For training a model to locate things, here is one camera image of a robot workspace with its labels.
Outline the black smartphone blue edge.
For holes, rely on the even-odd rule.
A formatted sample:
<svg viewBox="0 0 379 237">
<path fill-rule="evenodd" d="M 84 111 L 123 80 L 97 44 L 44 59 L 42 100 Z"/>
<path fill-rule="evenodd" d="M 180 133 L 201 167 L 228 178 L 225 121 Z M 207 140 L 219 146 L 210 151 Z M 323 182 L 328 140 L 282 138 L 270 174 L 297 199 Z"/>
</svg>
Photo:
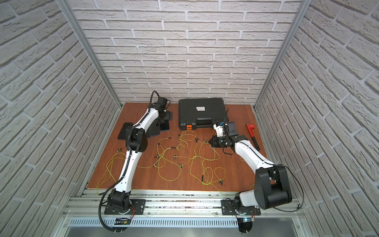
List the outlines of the black smartphone blue edge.
<svg viewBox="0 0 379 237">
<path fill-rule="evenodd" d="M 164 120 L 173 120 L 173 114 L 170 111 L 165 112 Z"/>
</svg>

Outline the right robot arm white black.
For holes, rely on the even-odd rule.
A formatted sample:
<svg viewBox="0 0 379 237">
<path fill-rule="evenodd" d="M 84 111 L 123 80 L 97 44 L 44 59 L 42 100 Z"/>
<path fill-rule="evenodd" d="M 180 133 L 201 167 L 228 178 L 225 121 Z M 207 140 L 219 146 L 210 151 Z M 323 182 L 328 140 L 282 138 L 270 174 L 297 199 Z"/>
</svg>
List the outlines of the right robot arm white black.
<svg viewBox="0 0 379 237">
<path fill-rule="evenodd" d="M 231 148 L 254 171 L 254 189 L 236 194 L 234 206 L 242 208 L 259 206 L 261 209 L 275 208 L 292 201 L 286 167 L 276 165 L 260 153 L 260 147 L 253 136 L 250 141 L 238 134 L 234 122 L 220 122 L 213 125 L 216 131 L 209 144 L 213 148 Z"/>
</svg>

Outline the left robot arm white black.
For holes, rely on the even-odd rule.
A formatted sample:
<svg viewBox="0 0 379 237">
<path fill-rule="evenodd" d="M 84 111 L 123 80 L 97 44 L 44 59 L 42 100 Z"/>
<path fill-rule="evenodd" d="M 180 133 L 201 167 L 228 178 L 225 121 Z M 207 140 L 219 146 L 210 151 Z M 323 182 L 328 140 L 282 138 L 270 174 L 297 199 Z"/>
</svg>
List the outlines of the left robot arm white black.
<svg viewBox="0 0 379 237">
<path fill-rule="evenodd" d="M 139 159 L 148 147 L 148 139 L 169 130 L 172 113 L 167 110 L 168 100 L 159 96 L 157 102 L 150 102 L 144 116 L 136 123 L 125 128 L 125 145 L 128 150 L 121 176 L 107 198 L 106 214 L 126 214 L 131 209 L 129 200 L 132 180 Z"/>
</svg>

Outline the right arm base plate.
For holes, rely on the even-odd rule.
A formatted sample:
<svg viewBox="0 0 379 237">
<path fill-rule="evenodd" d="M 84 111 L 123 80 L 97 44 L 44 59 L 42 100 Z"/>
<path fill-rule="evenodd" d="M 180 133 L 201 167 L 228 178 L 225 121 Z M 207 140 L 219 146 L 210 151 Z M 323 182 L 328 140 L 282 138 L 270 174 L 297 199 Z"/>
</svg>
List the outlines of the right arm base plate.
<svg viewBox="0 0 379 237">
<path fill-rule="evenodd" d="M 221 210 L 224 216 L 259 216 L 261 210 L 258 206 L 243 206 L 237 204 L 233 199 L 226 198 L 221 200 Z"/>
</svg>

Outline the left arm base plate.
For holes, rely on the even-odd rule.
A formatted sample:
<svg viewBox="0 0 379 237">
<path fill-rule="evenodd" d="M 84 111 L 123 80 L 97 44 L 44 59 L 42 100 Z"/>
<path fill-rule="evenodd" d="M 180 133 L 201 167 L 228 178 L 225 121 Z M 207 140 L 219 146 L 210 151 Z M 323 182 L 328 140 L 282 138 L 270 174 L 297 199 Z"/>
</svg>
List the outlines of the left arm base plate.
<svg viewBox="0 0 379 237">
<path fill-rule="evenodd" d="M 145 199 L 127 199 L 121 204 L 116 201 L 109 201 L 105 207 L 105 215 L 142 215 L 145 209 Z"/>
</svg>

